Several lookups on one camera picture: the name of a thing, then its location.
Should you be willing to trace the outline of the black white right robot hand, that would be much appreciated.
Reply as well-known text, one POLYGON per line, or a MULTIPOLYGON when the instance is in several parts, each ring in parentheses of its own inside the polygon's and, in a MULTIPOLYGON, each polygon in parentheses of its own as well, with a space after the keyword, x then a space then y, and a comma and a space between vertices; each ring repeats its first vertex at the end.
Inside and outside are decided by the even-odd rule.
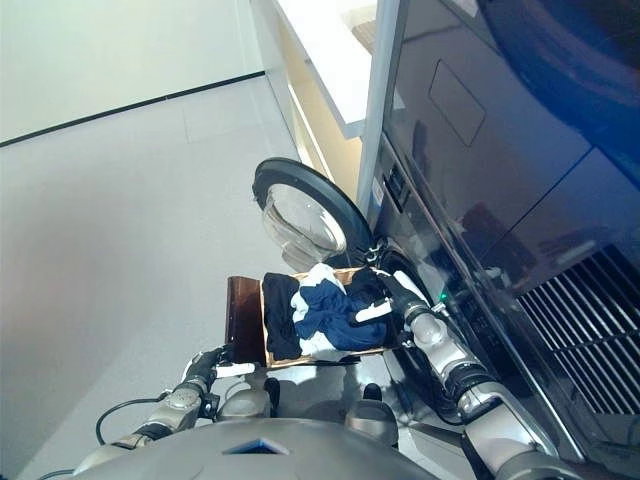
POLYGON ((384 285, 385 295, 356 312, 350 319, 352 325, 360 326, 377 321, 391 313, 397 313, 405 320, 412 310, 424 311, 430 307, 424 293, 403 271, 397 270, 389 274, 375 270, 374 273, 384 285))

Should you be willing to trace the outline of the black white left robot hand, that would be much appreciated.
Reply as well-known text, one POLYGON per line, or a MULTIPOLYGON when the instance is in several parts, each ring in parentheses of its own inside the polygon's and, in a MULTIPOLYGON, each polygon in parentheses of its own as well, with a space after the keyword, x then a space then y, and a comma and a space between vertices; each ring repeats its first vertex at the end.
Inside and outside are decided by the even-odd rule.
POLYGON ((236 362, 234 348, 225 344, 214 350, 199 352, 186 365, 178 388, 190 384, 200 395, 210 393, 218 379, 241 377, 256 371, 255 362, 236 362))

